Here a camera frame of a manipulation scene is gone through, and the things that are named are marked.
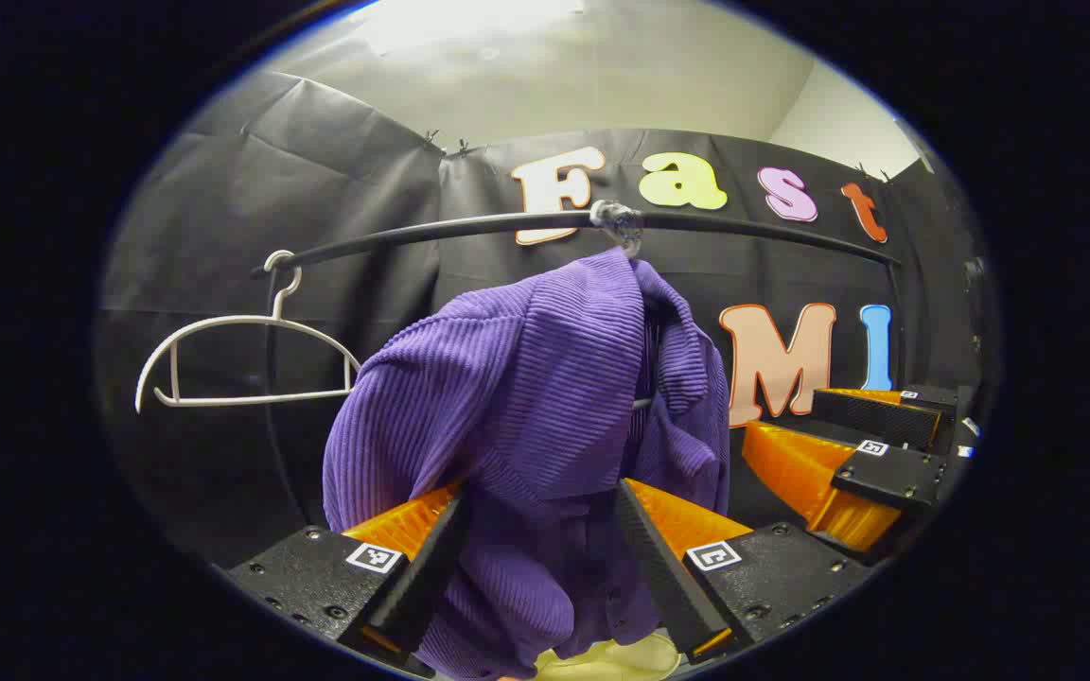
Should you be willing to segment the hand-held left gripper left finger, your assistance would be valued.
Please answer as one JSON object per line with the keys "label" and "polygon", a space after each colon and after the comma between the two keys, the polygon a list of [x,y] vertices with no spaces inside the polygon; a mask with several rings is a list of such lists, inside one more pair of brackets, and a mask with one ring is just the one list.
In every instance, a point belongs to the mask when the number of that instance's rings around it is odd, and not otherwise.
{"label": "hand-held left gripper left finger", "polygon": [[417,650],[467,543],[471,504],[449,484],[351,532],[310,525],[226,569],[265,611],[363,662],[433,678]]}

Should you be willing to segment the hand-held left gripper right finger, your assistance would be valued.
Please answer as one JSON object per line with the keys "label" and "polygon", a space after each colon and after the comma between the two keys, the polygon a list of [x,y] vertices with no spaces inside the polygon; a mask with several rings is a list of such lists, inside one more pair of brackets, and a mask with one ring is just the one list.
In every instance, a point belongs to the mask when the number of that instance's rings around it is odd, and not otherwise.
{"label": "hand-held left gripper right finger", "polygon": [[689,662],[782,637],[873,573],[791,523],[748,528],[639,481],[618,482],[615,510],[661,624]]}

